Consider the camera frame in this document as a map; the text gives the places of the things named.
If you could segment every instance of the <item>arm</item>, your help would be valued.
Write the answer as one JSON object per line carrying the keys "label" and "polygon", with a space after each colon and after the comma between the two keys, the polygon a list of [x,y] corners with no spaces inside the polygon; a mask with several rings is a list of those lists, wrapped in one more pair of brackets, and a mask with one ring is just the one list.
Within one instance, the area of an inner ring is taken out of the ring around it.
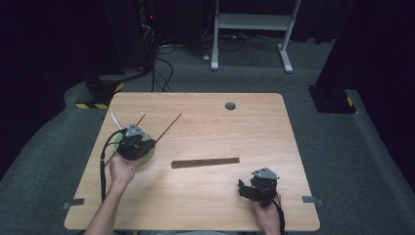
{"label": "arm", "polygon": [[112,184],[106,199],[98,208],[86,229],[85,235],[113,234],[119,202],[127,185],[134,178],[136,168],[141,160],[142,158],[135,161],[128,161],[123,159],[119,154],[116,154],[110,159]]}
{"label": "arm", "polygon": [[[278,194],[274,198],[274,201],[281,207],[281,195]],[[280,233],[280,216],[277,211],[277,207],[272,203],[266,207],[262,208],[259,202],[252,201],[254,206],[254,212],[256,215],[256,220],[259,223],[259,226],[265,232],[266,235],[282,235]]]}

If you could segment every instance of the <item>gray carpet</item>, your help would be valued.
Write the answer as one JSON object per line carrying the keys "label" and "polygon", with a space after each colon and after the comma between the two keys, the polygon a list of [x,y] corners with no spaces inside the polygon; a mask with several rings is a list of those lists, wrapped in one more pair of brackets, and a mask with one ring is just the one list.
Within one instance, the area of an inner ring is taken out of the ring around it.
{"label": "gray carpet", "polygon": [[[318,114],[307,86],[316,79],[332,43],[290,42],[294,67],[286,74],[275,44],[219,51],[219,70],[210,71],[209,49],[160,49],[169,61],[174,92],[275,92],[286,102],[300,155],[318,207],[321,227],[301,234],[415,234],[415,197],[365,112],[348,90],[358,114]],[[235,44],[222,42],[232,49]],[[168,78],[169,66],[156,69]],[[162,78],[157,74],[159,85]],[[0,234],[76,234],[66,230],[69,202],[95,144],[106,110],[74,107],[83,84],[65,96],[66,109],[47,122],[22,149],[0,184]],[[150,91],[151,75],[128,81],[122,92]]]}

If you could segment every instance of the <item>white shelf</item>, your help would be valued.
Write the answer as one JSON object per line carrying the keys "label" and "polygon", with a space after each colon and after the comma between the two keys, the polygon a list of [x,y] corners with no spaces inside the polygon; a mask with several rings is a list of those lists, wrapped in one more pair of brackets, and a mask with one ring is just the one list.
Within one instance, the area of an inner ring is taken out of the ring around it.
{"label": "white shelf", "polygon": [[219,14],[218,28],[287,30],[290,16]]}

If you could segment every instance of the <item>human hand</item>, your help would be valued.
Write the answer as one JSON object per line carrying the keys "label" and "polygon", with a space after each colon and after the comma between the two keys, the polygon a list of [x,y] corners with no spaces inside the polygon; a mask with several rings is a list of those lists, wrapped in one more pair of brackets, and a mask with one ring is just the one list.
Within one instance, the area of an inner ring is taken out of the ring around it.
{"label": "human hand", "polygon": [[[274,202],[281,208],[281,195],[277,193],[277,196],[273,199]],[[266,235],[281,235],[280,233],[280,216],[277,211],[277,207],[274,204],[269,204],[268,207],[262,208],[260,202],[252,201],[254,206],[254,212],[256,220],[259,226],[265,232]]]}
{"label": "human hand", "polygon": [[143,158],[138,160],[126,160],[120,154],[115,154],[110,159],[110,172],[112,185],[118,185],[125,188],[135,176],[137,166]]}

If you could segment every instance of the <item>round hole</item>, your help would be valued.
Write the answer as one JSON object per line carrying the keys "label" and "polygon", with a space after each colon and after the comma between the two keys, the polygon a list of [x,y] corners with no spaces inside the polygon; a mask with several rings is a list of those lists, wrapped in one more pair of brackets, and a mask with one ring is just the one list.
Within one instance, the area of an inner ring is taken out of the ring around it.
{"label": "round hole", "polygon": [[225,104],[225,108],[228,111],[233,111],[233,110],[236,109],[236,105],[233,102],[228,102],[228,103]]}

